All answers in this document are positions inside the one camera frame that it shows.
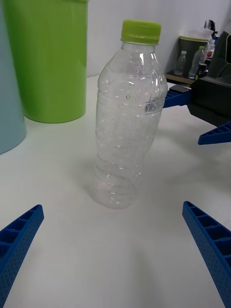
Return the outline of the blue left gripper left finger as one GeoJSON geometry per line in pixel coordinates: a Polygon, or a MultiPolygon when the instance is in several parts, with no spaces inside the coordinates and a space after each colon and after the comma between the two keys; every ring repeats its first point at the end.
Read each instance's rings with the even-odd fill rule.
{"type": "Polygon", "coordinates": [[[1,308],[43,220],[42,205],[36,205],[0,231],[1,308]]]}

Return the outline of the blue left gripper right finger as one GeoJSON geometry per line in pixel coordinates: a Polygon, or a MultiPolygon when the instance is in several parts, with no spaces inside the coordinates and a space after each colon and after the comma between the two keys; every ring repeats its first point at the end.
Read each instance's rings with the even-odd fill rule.
{"type": "Polygon", "coordinates": [[[182,216],[226,308],[231,307],[231,231],[185,201],[182,216]]]}

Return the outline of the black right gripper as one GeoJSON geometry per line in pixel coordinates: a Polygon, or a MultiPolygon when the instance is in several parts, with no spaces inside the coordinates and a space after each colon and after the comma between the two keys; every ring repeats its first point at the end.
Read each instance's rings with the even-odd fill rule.
{"type": "Polygon", "coordinates": [[[199,145],[231,142],[231,77],[203,77],[191,84],[172,86],[163,108],[189,104],[191,115],[219,126],[199,137],[199,145]]]}

